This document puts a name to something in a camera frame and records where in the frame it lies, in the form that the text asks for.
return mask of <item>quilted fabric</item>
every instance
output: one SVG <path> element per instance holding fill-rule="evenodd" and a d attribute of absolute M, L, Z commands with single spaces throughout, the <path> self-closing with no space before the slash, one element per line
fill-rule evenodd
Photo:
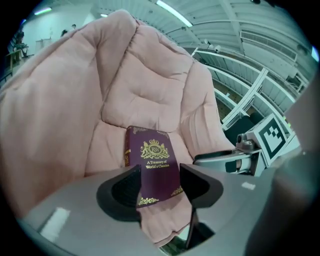
<path fill-rule="evenodd" d="M 67 183 L 123 167 L 130 125 L 168 132 L 178 163 L 233 147 L 209 71 L 120 10 L 45 48 L 1 90 L 0 180 L 16 216 Z M 191 205 L 182 193 L 140 213 L 161 246 L 189 223 Z"/>

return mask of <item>pink comforter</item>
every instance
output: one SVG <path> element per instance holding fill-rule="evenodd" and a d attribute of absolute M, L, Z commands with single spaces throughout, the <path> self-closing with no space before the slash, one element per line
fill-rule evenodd
<path fill-rule="evenodd" d="M 18 217 L 63 185 L 124 166 L 130 125 L 169 133 L 178 163 L 226 150 L 210 72 L 126 11 L 31 58 L 0 94 L 1 185 Z M 141 208 L 158 246 L 190 221 L 184 193 Z"/>

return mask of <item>gold crest emblem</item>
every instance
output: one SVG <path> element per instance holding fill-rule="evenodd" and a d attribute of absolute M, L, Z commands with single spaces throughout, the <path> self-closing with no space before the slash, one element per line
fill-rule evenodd
<path fill-rule="evenodd" d="M 145 141 L 141 147 L 142 152 L 141 157 L 143 159 L 163 159 L 168 158 L 168 149 L 165 148 L 165 145 L 162 143 L 159 145 L 159 141 L 155 139 L 150 139 L 149 144 Z"/>

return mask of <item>purple book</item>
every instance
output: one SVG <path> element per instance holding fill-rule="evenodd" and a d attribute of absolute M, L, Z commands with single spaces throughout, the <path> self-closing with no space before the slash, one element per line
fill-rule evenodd
<path fill-rule="evenodd" d="M 125 134 L 125 166 L 141 165 L 141 198 L 146 207 L 180 194 L 180 173 L 166 132 L 129 126 Z"/>

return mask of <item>book cover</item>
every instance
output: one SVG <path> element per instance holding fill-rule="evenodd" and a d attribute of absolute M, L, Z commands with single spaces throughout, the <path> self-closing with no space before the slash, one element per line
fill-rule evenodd
<path fill-rule="evenodd" d="M 141 165 L 141 198 L 146 207 L 180 194 L 180 173 L 166 132 L 129 126 L 125 134 L 125 166 Z"/>

